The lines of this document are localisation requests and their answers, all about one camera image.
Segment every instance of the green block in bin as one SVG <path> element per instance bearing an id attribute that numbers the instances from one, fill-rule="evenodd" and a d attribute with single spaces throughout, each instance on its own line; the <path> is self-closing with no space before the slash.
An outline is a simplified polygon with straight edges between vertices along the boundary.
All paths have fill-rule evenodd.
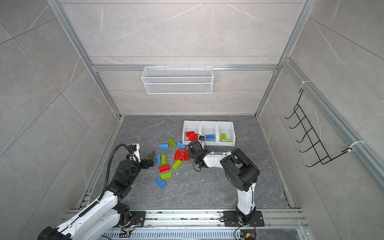
<path id="1" fill-rule="evenodd" d="M 172 177 L 172 174 L 170 172 L 167 172 L 167 173 L 163 173 L 160 175 L 160 179 L 161 180 L 164 180 L 164 179 L 167 179 L 167 178 L 171 178 Z"/>
<path id="2" fill-rule="evenodd" d="M 169 144 L 170 144 L 171 147 L 176 147 L 176 143 L 175 143 L 175 141 L 173 141 L 172 138 L 169 139 L 168 142 L 169 142 Z"/>
<path id="3" fill-rule="evenodd" d="M 177 170 L 177 169 L 180 167 L 181 163 L 182 163 L 182 161 L 177 160 L 177 161 L 172 165 L 172 168 L 175 169 L 175 170 Z"/>
<path id="4" fill-rule="evenodd" d="M 161 155 L 161 165 L 162 166 L 166 165 L 166 156 L 165 155 Z"/>

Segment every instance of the black mounting plate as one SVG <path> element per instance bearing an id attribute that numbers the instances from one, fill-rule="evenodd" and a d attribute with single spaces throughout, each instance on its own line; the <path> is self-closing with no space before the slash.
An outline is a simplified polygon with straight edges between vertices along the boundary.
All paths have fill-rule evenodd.
<path id="1" fill-rule="evenodd" d="M 224 211 L 224 217 L 227 219 L 237 219 L 237 213 L 236 213 L 236 211 Z M 252 220 L 255 221 L 257 227 L 264 227 L 265 226 L 263 214 L 261 211 L 255 211 L 255 214 L 253 215 L 252 219 L 249 222 L 252 223 L 253 222 Z M 226 227 L 240 227 L 241 226 L 240 222 L 237 220 L 235 220 L 235 221 L 226 220 L 226 221 L 224 221 L 224 224 Z"/>
<path id="2" fill-rule="evenodd" d="M 131 219 L 135 218 L 135 225 L 138 223 L 141 223 L 141 221 L 139 219 L 141 219 L 143 221 L 143 223 L 145 222 L 145 216 L 147 214 L 146 211 L 132 211 L 130 213 L 131 213 Z M 127 225 L 127 227 L 133 225 L 133 220 L 130 220 L 130 221 L 131 222 Z"/>

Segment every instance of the white wire mesh basket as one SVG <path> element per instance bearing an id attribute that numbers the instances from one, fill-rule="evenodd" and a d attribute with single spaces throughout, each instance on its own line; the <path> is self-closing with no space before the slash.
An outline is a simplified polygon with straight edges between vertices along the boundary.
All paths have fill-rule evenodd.
<path id="1" fill-rule="evenodd" d="M 205 66 L 146 67 L 141 79 L 148 94 L 212 93 L 214 72 Z"/>

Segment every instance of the blue building block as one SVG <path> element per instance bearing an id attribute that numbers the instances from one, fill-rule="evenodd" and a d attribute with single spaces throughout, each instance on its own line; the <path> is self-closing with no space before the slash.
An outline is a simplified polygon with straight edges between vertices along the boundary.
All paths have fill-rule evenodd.
<path id="1" fill-rule="evenodd" d="M 177 142 L 176 144 L 179 148 L 182 148 L 182 149 L 185 149 L 185 145 L 180 143 L 180 142 Z"/>
<path id="2" fill-rule="evenodd" d="M 156 160 L 157 160 L 157 164 L 161 166 L 161 155 L 160 154 L 156 155 Z"/>
<path id="3" fill-rule="evenodd" d="M 164 183 L 163 180 L 161 180 L 159 177 L 155 180 L 155 183 L 157 183 L 161 188 L 166 186 L 166 183 Z"/>
<path id="4" fill-rule="evenodd" d="M 159 144 L 160 149 L 168 149 L 168 144 Z"/>
<path id="5" fill-rule="evenodd" d="M 211 135 L 206 135 L 205 136 L 205 139 L 207 141 L 214 141 L 215 140 L 215 135 L 211 134 Z"/>

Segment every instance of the building block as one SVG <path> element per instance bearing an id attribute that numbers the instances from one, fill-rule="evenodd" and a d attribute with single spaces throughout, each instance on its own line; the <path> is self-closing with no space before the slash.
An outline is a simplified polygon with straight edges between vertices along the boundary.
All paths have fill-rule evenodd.
<path id="1" fill-rule="evenodd" d="M 166 186 L 166 183 L 164 183 L 159 177 L 155 180 L 155 183 L 157 183 L 162 189 Z"/>
<path id="2" fill-rule="evenodd" d="M 205 139 L 207 141 L 214 141 L 215 140 L 215 135 L 211 134 L 211 135 L 206 135 L 205 136 Z"/>
<path id="3" fill-rule="evenodd" d="M 160 172 L 165 172 L 165 171 L 168 171 L 170 168 L 169 168 L 169 165 L 165 165 L 163 167 L 159 167 L 159 171 Z"/>
<path id="4" fill-rule="evenodd" d="M 167 179 L 167 178 L 171 178 L 171 177 L 172 177 L 172 174 L 170 172 L 163 173 L 163 174 L 160 175 L 161 180 L 164 180 L 164 179 Z"/>
<path id="5" fill-rule="evenodd" d="M 161 165 L 162 166 L 166 165 L 166 156 L 165 155 L 161 155 Z"/>
<path id="6" fill-rule="evenodd" d="M 186 149 L 179 149 L 175 153 L 175 161 L 181 160 L 181 161 L 189 161 L 188 157 L 188 150 Z"/>
<path id="7" fill-rule="evenodd" d="M 172 165 L 172 168 L 175 169 L 175 170 L 177 170 L 177 169 L 180 167 L 181 163 L 182 163 L 182 161 L 177 160 L 177 161 Z"/>
<path id="8" fill-rule="evenodd" d="M 186 132 L 185 134 L 187 135 L 187 137 L 189 137 L 191 133 L 192 133 L 193 136 L 195 135 L 195 131 L 192 131 L 192 132 Z"/>
<path id="9" fill-rule="evenodd" d="M 198 139 L 199 139 L 198 134 L 195 134 L 195 135 L 190 134 L 188 141 L 197 141 Z"/>
<path id="10" fill-rule="evenodd" d="M 176 144 L 179 148 L 181 148 L 181 149 L 185 149 L 185 145 L 184 144 L 182 144 L 182 143 L 180 143 L 180 142 L 177 142 L 177 144 Z"/>
<path id="11" fill-rule="evenodd" d="M 157 161 L 157 164 L 161 166 L 161 155 L 160 154 L 156 155 L 156 161 Z"/>
<path id="12" fill-rule="evenodd" d="M 168 144 L 159 144 L 160 149 L 168 149 Z"/>
<path id="13" fill-rule="evenodd" d="M 169 142 L 169 144 L 170 144 L 171 147 L 176 147 L 176 143 L 175 143 L 175 141 L 173 141 L 172 138 L 169 139 L 168 142 Z"/>

